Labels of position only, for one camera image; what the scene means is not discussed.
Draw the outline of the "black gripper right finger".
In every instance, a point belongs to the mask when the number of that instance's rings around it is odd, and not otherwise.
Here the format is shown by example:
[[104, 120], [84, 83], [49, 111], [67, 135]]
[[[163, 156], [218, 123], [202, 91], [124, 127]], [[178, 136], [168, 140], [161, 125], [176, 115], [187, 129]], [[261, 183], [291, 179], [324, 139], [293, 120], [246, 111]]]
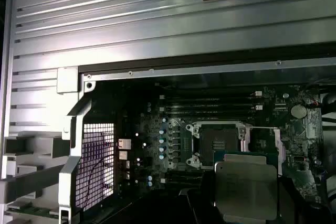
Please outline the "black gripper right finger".
[[284, 223], [331, 223], [330, 209], [318, 202], [306, 201], [291, 178], [278, 178], [279, 213]]

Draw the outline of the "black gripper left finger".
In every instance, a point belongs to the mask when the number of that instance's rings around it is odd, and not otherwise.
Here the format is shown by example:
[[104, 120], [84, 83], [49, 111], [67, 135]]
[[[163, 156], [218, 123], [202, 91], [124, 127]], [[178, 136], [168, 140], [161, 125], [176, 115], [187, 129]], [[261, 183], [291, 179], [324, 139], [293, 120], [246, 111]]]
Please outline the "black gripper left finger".
[[215, 173], [169, 173], [124, 210], [123, 223], [215, 223]]

